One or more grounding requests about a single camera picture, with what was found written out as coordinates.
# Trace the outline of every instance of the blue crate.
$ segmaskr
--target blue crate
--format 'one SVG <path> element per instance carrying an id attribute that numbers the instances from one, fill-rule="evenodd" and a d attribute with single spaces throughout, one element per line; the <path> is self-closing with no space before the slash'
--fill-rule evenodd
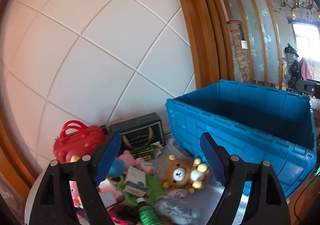
<path id="1" fill-rule="evenodd" d="M 172 134 L 184 150 L 205 161 L 199 139 L 209 132 L 231 155 L 251 163 L 269 160 L 286 197 L 315 167 L 315 123 L 308 96 L 220 80 L 168 99 L 166 106 Z M 249 191 L 250 182 L 244 194 Z"/>

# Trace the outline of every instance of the wooden partition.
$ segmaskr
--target wooden partition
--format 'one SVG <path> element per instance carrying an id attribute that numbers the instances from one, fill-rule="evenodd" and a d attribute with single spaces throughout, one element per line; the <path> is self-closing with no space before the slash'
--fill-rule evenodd
<path id="1" fill-rule="evenodd" d="M 197 89 L 234 79 L 227 23 L 220 0 L 180 0 L 185 16 Z"/>
<path id="2" fill-rule="evenodd" d="M 226 6 L 226 10 L 227 10 L 227 13 L 228 13 L 228 16 L 229 16 L 229 19 L 236 19 L 236 18 L 233 18 L 233 15 L 232 15 L 232 12 L 231 12 L 231 9 L 229 7 L 229 2 L 228 0 L 223 0 L 224 1 L 224 4 Z M 262 50 L 262 57 L 263 57 L 263 75 L 264 75 L 264 78 L 263 80 L 255 80 L 254 82 L 256 83 L 261 83 L 261 81 L 263 81 L 263 84 L 265 86 L 273 86 L 274 84 L 279 84 L 279 88 L 281 89 L 282 88 L 282 55 L 281 55 L 281 46 L 280 46 L 280 38 L 279 38 L 279 32 L 278 32 L 278 27 L 277 27 L 277 24 L 276 24 L 276 20 L 275 20 L 275 16 L 274 16 L 274 13 L 273 13 L 273 9 L 272 9 L 272 6 L 271 6 L 271 3 L 269 0 L 265 0 L 266 4 L 267 4 L 267 8 L 268 8 L 268 12 L 270 13 L 271 15 L 271 18 L 272 18 L 272 24 L 273 24 L 273 28 L 274 28 L 274 33 L 275 33 L 275 36 L 276 36 L 276 46 L 277 46 L 277 49 L 276 49 L 276 54 L 277 54 L 277 57 L 278 57 L 278 65 L 277 67 L 279 68 L 279 74 L 278 74 L 278 83 L 270 83 L 269 80 L 268 80 L 268 68 L 269 68 L 269 63 L 268 63 L 268 55 L 270 55 L 270 51 L 268 50 L 269 47 L 266 47 L 266 37 L 264 35 L 264 28 L 263 28 L 263 22 L 261 21 L 261 13 L 258 9 L 258 6 L 257 6 L 257 2 L 256 0 L 251 0 L 251 4 L 252 4 L 252 7 L 253 7 L 253 11 L 254 11 L 254 14 L 256 15 L 256 25 L 257 25 L 257 28 L 259 29 L 259 35 L 260 35 L 260 40 L 261 40 L 261 50 Z M 241 0 L 236 0 L 236 3 L 237 3 L 237 6 L 238 6 L 238 9 L 239 9 L 239 12 L 241 14 L 241 21 L 243 22 L 243 25 L 244 25 L 244 32 L 245 32 L 245 35 L 246 35 L 246 38 L 247 38 L 247 41 L 249 42 L 251 36 L 250 36 L 250 29 L 248 27 L 248 22 L 247 22 L 247 18 L 246 18 L 246 13 L 244 11 L 244 6 L 241 2 Z M 248 45 L 248 52 L 249 52 L 249 63 L 250 63 L 250 77 L 251 77 L 251 80 L 254 80 L 254 65 L 253 65 L 253 62 L 252 62 L 252 47 L 250 47 L 250 45 Z"/>

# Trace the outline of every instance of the gray fluffy cloth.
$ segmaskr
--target gray fluffy cloth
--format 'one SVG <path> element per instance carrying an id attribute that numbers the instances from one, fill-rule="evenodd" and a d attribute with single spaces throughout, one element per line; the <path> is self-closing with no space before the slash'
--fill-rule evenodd
<path id="1" fill-rule="evenodd" d="M 167 217 L 178 225 L 196 224 L 197 215 L 187 202 L 170 196 L 159 196 L 156 200 L 155 211 L 159 216 Z"/>

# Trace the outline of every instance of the green cloth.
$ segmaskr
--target green cloth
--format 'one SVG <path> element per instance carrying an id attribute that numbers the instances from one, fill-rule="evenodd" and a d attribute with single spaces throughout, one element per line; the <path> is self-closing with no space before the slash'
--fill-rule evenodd
<path id="1" fill-rule="evenodd" d="M 127 200 L 127 203 L 132 206 L 137 206 L 137 199 L 139 197 L 134 196 L 130 193 L 124 192 L 124 177 L 120 175 L 120 182 L 117 184 L 118 189 L 123 193 L 124 198 Z M 147 191 L 146 194 L 149 196 L 145 198 L 146 203 L 154 208 L 156 204 L 156 198 L 162 195 L 166 195 L 164 189 L 160 185 L 160 179 L 157 179 L 150 174 L 146 173 L 146 183 L 147 183 Z"/>

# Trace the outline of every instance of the white box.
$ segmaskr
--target white box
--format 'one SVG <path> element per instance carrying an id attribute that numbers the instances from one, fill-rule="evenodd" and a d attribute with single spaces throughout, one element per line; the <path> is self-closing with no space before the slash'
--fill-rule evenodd
<path id="1" fill-rule="evenodd" d="M 138 197 L 143 197 L 147 191 L 145 172 L 130 166 L 125 177 L 123 191 Z"/>

